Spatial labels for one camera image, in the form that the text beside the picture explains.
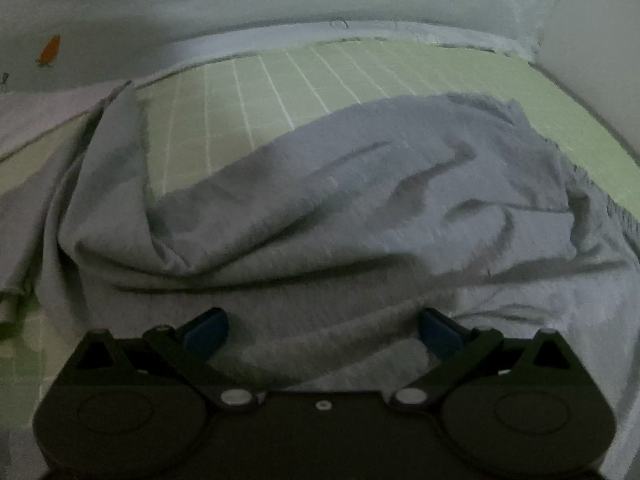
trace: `orange carrot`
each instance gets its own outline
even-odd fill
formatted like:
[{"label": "orange carrot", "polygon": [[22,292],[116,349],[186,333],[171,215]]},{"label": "orange carrot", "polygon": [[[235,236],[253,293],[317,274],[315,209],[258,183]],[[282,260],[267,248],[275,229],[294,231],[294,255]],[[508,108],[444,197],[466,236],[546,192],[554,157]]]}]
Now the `orange carrot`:
[{"label": "orange carrot", "polygon": [[38,58],[38,65],[51,66],[58,57],[58,50],[60,49],[60,36],[54,36],[49,40],[47,46],[42,50],[40,57]]}]

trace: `screw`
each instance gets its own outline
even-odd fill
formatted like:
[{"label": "screw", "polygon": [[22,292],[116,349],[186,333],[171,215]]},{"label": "screw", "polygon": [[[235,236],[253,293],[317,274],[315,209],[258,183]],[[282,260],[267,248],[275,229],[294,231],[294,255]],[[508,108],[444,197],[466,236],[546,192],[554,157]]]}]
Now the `screw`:
[{"label": "screw", "polygon": [[235,388],[233,390],[225,390],[220,395],[220,399],[229,406],[245,406],[252,401],[254,396],[247,390]]},{"label": "screw", "polygon": [[316,408],[321,412],[328,412],[333,407],[330,400],[318,400]]},{"label": "screw", "polygon": [[396,399],[402,404],[422,404],[429,396],[420,388],[404,388],[396,392]]}]

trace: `green mattress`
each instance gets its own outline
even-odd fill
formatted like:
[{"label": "green mattress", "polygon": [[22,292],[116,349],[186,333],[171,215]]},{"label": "green mattress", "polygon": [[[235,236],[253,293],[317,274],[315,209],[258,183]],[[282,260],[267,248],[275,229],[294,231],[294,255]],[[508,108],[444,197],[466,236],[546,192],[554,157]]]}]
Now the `green mattress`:
[{"label": "green mattress", "polygon": [[[640,168],[601,124],[520,59],[401,40],[354,40],[212,62],[138,90],[147,118],[148,199],[187,187],[296,127],[402,94],[480,92],[516,99],[530,122],[640,217]],[[37,170],[84,118],[0,164],[0,192]],[[0,426],[30,425],[75,346],[35,300],[0,332]]]}]

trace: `silver screw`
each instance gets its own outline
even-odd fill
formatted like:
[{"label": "silver screw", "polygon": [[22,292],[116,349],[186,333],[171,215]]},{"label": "silver screw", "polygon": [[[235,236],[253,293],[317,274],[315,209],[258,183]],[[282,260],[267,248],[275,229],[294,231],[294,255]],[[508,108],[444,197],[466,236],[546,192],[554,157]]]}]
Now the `silver screw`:
[{"label": "silver screw", "polygon": [[404,388],[396,392],[396,399],[402,404],[422,404],[429,396],[420,388]]},{"label": "silver screw", "polygon": [[333,407],[330,400],[318,400],[316,408],[321,412],[328,412]]},{"label": "silver screw", "polygon": [[220,395],[220,399],[229,406],[244,406],[252,401],[254,396],[247,390],[235,388],[233,390],[225,390]]}]

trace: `gray cloth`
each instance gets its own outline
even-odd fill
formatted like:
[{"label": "gray cloth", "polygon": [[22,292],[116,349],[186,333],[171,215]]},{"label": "gray cloth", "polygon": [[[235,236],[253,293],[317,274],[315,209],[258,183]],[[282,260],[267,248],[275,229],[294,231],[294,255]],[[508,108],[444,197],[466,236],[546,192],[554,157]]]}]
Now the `gray cloth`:
[{"label": "gray cloth", "polygon": [[[230,338],[210,364],[241,383],[392,390],[436,364],[415,338],[425,306],[510,337],[556,328],[614,407],[602,470],[623,477],[640,446],[640,231],[517,103],[355,105],[154,203],[132,88],[96,122],[0,198],[14,219],[41,215],[36,293],[68,338],[138,336],[215,305]],[[17,232],[4,222],[1,247]],[[33,242],[21,234],[0,283]]]}]

